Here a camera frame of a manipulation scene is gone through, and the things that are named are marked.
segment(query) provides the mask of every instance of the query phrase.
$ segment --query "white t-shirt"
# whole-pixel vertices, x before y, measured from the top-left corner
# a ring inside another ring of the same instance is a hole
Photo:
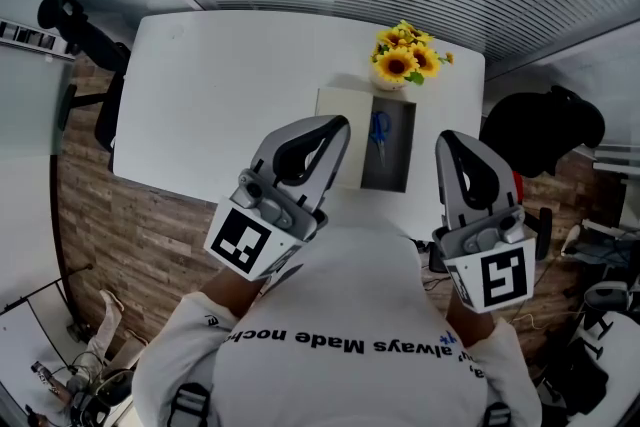
[[[477,426],[497,400],[513,426],[541,423],[514,329],[501,321],[465,349],[424,292],[414,244],[389,234],[326,228],[240,321],[185,296],[135,374],[146,427],[167,424],[216,351],[209,427]]]

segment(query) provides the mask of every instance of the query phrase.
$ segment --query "blue scissors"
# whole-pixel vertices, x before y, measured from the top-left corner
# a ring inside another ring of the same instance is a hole
[[[369,137],[376,143],[380,162],[385,167],[384,141],[391,132],[391,118],[386,112],[377,111],[371,113],[371,133]]]

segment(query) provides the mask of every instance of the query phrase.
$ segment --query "black chair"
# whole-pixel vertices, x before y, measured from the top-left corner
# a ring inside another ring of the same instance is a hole
[[[480,140],[515,173],[535,178],[544,171],[554,175],[558,160],[577,146],[598,146],[604,128],[604,118],[594,105],[553,86],[548,93],[516,93],[502,99],[485,120]],[[540,209],[538,219],[525,216],[525,224],[538,233],[537,260],[549,251],[552,217],[548,208]]]
[[[131,395],[133,370],[118,369],[93,384],[71,407],[72,426],[102,427],[114,408]]]
[[[77,87],[69,85],[58,112],[58,128],[64,130],[71,109],[102,102],[94,134],[100,145],[113,154],[124,75],[131,52],[124,44],[114,43],[87,19],[84,8],[76,0],[43,0],[38,8],[40,27],[55,27],[70,45],[84,51],[97,66],[114,72],[106,93],[77,97]]]
[[[594,361],[599,356],[589,356],[587,347],[597,349],[577,338],[544,373],[548,385],[564,399],[568,415],[588,415],[607,394],[609,374]]]

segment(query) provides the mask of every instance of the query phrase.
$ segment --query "black strap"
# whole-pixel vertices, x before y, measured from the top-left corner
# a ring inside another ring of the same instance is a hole
[[[487,408],[483,427],[509,427],[509,425],[511,425],[511,409],[504,402],[496,402]]]
[[[196,408],[197,402],[193,400],[193,396],[200,400],[200,408]],[[185,383],[178,388],[175,397],[171,401],[171,415],[167,422],[167,427],[172,427],[172,420],[176,411],[181,411],[187,415],[195,416],[200,419],[199,427],[207,427],[207,417],[209,416],[209,400],[210,393],[198,383]],[[191,403],[194,407],[188,407],[185,403]],[[175,427],[182,427],[181,423],[177,423]]]

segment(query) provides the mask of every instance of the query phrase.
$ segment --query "yellow flower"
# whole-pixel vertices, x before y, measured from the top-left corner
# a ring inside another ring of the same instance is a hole
[[[378,40],[389,48],[408,45],[413,41],[411,33],[404,28],[392,27],[378,33]]]
[[[438,54],[432,48],[422,43],[412,43],[410,52],[418,62],[416,70],[423,77],[437,77],[440,70],[440,61]]]
[[[371,52],[371,62],[375,63],[378,59],[378,55],[380,55],[380,45],[376,43],[376,46],[373,48],[373,52]]]
[[[411,36],[413,36],[414,39],[417,39],[418,41],[422,41],[423,43],[428,43],[429,41],[434,39],[433,36],[430,36],[426,32],[421,31],[420,29],[416,29],[413,25],[411,25],[406,20],[400,20],[400,23],[396,27],[400,29],[404,29],[405,31],[409,32],[409,34],[411,34]]]
[[[418,69],[418,61],[408,48],[398,47],[379,56],[373,66],[383,79],[402,83],[411,72]]]

